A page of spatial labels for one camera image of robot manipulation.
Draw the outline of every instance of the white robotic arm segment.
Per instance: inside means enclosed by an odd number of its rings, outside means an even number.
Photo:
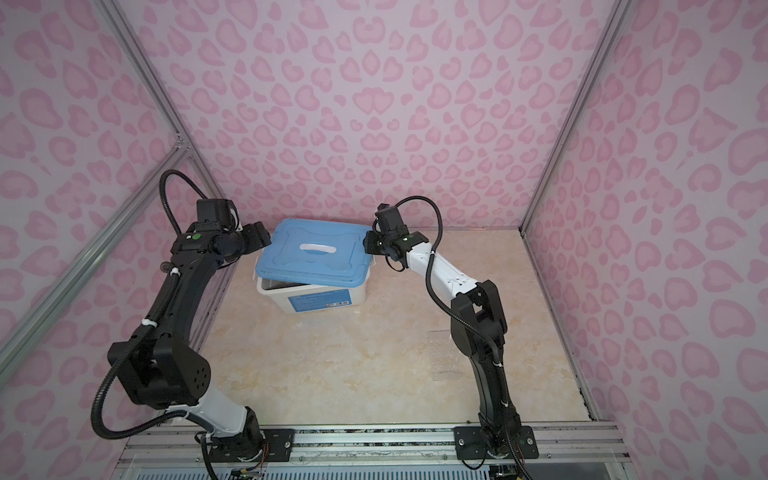
[[[431,252],[431,243],[415,245],[406,255],[409,269],[421,276],[426,276]],[[458,293],[467,293],[476,286],[477,280],[453,266],[440,253],[435,254],[435,262],[432,265],[432,288],[443,302],[450,305],[451,300]]]
[[[193,415],[210,426],[212,430],[209,436],[230,437],[241,433],[245,427],[247,410],[225,395],[211,380],[208,390],[197,401],[197,405],[172,405],[167,408],[169,412],[183,410],[188,415]]]

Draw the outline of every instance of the black cable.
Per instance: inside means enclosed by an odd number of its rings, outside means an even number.
[[[203,463],[205,463],[205,469],[208,471],[210,480],[219,480],[219,475],[216,475],[214,466],[210,463],[210,456],[208,456],[208,442],[205,439],[205,433],[206,432],[198,433],[197,435],[200,435],[200,438],[195,435],[195,440],[200,443],[200,450],[203,453]]]
[[[179,223],[176,221],[176,217],[174,217],[174,212],[170,210],[170,205],[168,205],[168,199],[165,194],[165,183],[168,180],[168,177],[171,175],[176,175],[177,177],[180,177],[182,180],[187,182],[187,184],[189,184],[189,186],[192,187],[198,195],[200,195],[200,198],[204,199],[207,197],[203,191],[197,185],[195,185],[194,182],[183,172],[178,170],[166,170],[162,175],[160,175],[160,202],[163,204],[165,216],[168,217],[170,225],[174,228],[174,232],[176,232],[176,235],[181,235],[181,228],[179,228]]]
[[[153,305],[147,314],[147,318],[153,322],[157,322],[157,320],[160,319],[160,317],[165,312],[165,309],[168,307],[170,300],[173,298],[173,295],[176,293],[176,288],[179,284],[179,276],[175,273],[172,273],[170,276],[170,286],[165,291],[161,301],[156,305]],[[168,419],[182,417],[187,414],[181,410],[165,412],[163,415],[155,417],[148,422],[144,422],[141,425],[137,425],[127,430],[110,430],[104,424],[104,419],[101,416],[102,409],[104,408],[104,401],[107,398],[107,392],[109,391],[112,382],[118,376],[118,370],[120,370],[120,368],[128,361],[128,359],[131,357],[131,355],[133,355],[134,351],[139,347],[139,345],[141,345],[147,339],[147,337],[149,337],[153,329],[154,327],[152,325],[144,325],[139,329],[139,333],[133,340],[131,340],[131,343],[128,344],[128,348],[126,348],[122,355],[120,355],[120,357],[118,357],[118,359],[114,362],[112,367],[109,369],[109,372],[107,372],[107,375],[104,377],[104,380],[101,382],[101,386],[99,386],[99,389],[96,391],[96,396],[94,397],[94,402],[91,406],[91,427],[93,427],[96,435],[102,437],[103,439],[126,439],[127,437],[136,435],[137,433],[143,432],[146,429],[160,425],[162,422],[165,422]]]
[[[396,271],[397,273],[405,272],[406,271],[405,267],[403,267],[400,270],[397,270],[395,267],[393,267],[392,264],[389,262],[389,255],[385,255],[384,256],[384,260],[386,260],[386,264],[389,265],[389,268],[391,268],[392,270]]]
[[[437,247],[440,244],[440,240],[442,240],[442,215],[440,214],[440,209],[438,208],[435,202],[433,202],[431,199],[424,197],[422,195],[413,195],[411,197],[404,198],[400,200],[395,205],[395,207],[400,207],[405,202],[408,202],[411,200],[423,200],[426,203],[430,204],[432,206],[432,209],[435,211],[435,215],[437,216],[437,238],[435,238],[435,242],[432,244],[432,252],[430,252],[429,254],[429,262],[427,263],[427,270],[424,275],[425,284],[427,287],[427,293],[429,294],[430,298],[432,298],[432,301],[435,302],[443,312],[447,313],[451,318],[455,319],[467,330],[469,330],[475,336],[483,340],[486,344],[488,344],[488,347],[491,349],[493,363],[498,368],[499,377],[501,378],[501,381],[502,381],[502,407],[503,407],[502,421],[504,422],[504,436],[507,441],[507,446],[509,447],[509,451],[512,455],[512,458],[515,460],[515,464],[517,464],[518,466],[518,470],[523,474],[526,480],[533,480],[530,474],[528,474],[528,471],[525,469],[525,466],[522,463],[522,459],[519,458],[520,455],[518,455],[518,453],[512,447],[511,433],[509,432],[509,420],[507,417],[507,408],[509,405],[509,389],[507,386],[507,376],[504,372],[504,364],[502,363],[502,356],[498,351],[498,346],[496,345],[496,342],[494,342],[491,339],[491,337],[485,335],[483,332],[476,329],[474,326],[465,322],[463,318],[458,316],[453,310],[451,310],[449,306],[445,305],[442,302],[442,300],[440,300],[440,298],[437,296],[434,289],[432,288],[432,268],[435,265],[435,254],[437,253]]]
[[[488,456],[488,452],[486,451],[484,454],[482,454],[482,462],[480,462],[480,465],[477,465],[475,467],[468,465],[463,458],[462,458],[462,463],[466,468],[469,468],[470,470],[479,470],[483,465],[485,465],[485,459],[487,456]]]
[[[413,195],[411,197],[403,198],[395,205],[395,207],[400,207],[405,202],[408,202],[411,200],[423,200],[426,203],[430,204],[432,206],[432,209],[435,211],[435,215],[437,216],[437,238],[435,238],[435,242],[432,244],[432,252],[430,252],[429,254],[427,271],[424,276],[425,284],[427,287],[427,293],[429,294],[429,297],[432,298],[432,301],[435,302],[443,312],[448,314],[451,318],[455,319],[457,322],[461,323],[462,326],[464,326],[467,330],[469,330],[470,332],[475,334],[477,337],[482,339],[485,343],[487,343],[488,347],[491,349],[494,364],[501,365],[502,359],[501,359],[501,356],[499,355],[496,342],[494,342],[491,339],[491,337],[485,335],[483,332],[476,329],[474,326],[464,321],[463,318],[458,316],[453,310],[451,310],[451,307],[445,305],[442,302],[442,300],[440,300],[440,297],[437,296],[437,294],[435,293],[435,290],[432,288],[432,268],[435,265],[435,253],[437,253],[437,247],[440,244],[440,241],[442,240],[442,215],[440,214],[440,209],[438,208],[437,204],[435,204],[435,202],[433,202],[429,198],[423,197],[422,195]]]

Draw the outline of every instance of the ventilation grille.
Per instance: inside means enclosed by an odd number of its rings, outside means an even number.
[[[216,468],[227,480],[231,468]],[[208,480],[205,468],[143,468],[136,480]],[[436,467],[279,467],[266,468],[262,480],[488,480],[488,468]]]

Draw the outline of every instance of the blue label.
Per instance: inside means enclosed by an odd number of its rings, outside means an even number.
[[[330,292],[310,293],[309,295],[289,296],[290,304],[297,312],[309,312],[334,306],[352,305],[349,289],[332,290]]]

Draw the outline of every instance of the black mounting plate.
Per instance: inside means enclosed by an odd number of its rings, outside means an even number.
[[[453,440],[456,445],[456,456],[459,460],[482,460],[484,458],[492,460],[486,452],[488,446],[485,444],[482,427],[454,427]],[[523,458],[538,458],[536,438],[531,427],[523,425],[513,441],[520,447]]]
[[[290,453],[293,450],[293,429],[263,429],[261,431],[264,438],[270,444],[269,453],[266,455],[267,462],[288,462]],[[236,458],[231,458],[222,453],[221,449],[210,450],[211,463],[231,463],[239,462]]]

